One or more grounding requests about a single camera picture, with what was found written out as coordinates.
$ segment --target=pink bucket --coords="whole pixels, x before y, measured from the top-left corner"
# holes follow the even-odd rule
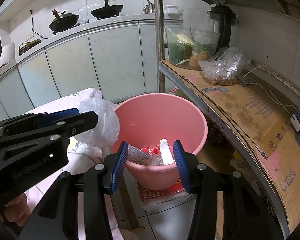
[[[120,120],[120,133],[109,148],[117,152],[126,141],[139,149],[154,148],[163,138],[173,146],[179,139],[185,151],[197,155],[208,134],[202,112],[188,100],[168,94],[146,94],[131,98],[114,110]],[[179,179],[175,163],[165,166],[143,166],[127,161],[126,168],[136,181],[151,190],[171,187]]]

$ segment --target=frying pan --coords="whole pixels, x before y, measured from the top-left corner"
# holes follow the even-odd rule
[[[105,6],[99,9],[95,9],[91,14],[97,19],[109,18],[119,15],[122,11],[123,5],[109,5],[109,0],[105,0]]]
[[[56,17],[52,23],[49,24],[50,30],[53,32],[61,32],[74,26],[79,20],[79,15],[73,13],[66,13],[66,11],[59,13],[52,10],[53,15]]]

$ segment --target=wall socket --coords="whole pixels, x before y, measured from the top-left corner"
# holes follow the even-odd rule
[[[29,39],[33,38],[34,34],[33,32],[30,32],[26,37],[25,37],[25,41],[28,41]]]

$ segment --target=white container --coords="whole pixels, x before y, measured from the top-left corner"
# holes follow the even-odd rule
[[[9,62],[15,60],[15,57],[16,57],[16,49],[14,46],[14,42],[11,42],[2,48],[2,52],[0,56],[0,68],[2,67],[2,65],[8,64]]]
[[[180,14],[179,13],[179,8],[180,6],[178,5],[165,5],[163,7],[164,13],[165,14]]]

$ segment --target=pan handle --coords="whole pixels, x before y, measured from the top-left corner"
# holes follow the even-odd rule
[[[109,0],[105,0],[105,7],[109,6]]]
[[[57,10],[53,9],[52,13],[56,17],[56,19],[58,20],[58,23],[61,23],[62,19],[60,18],[59,14],[57,13]]]

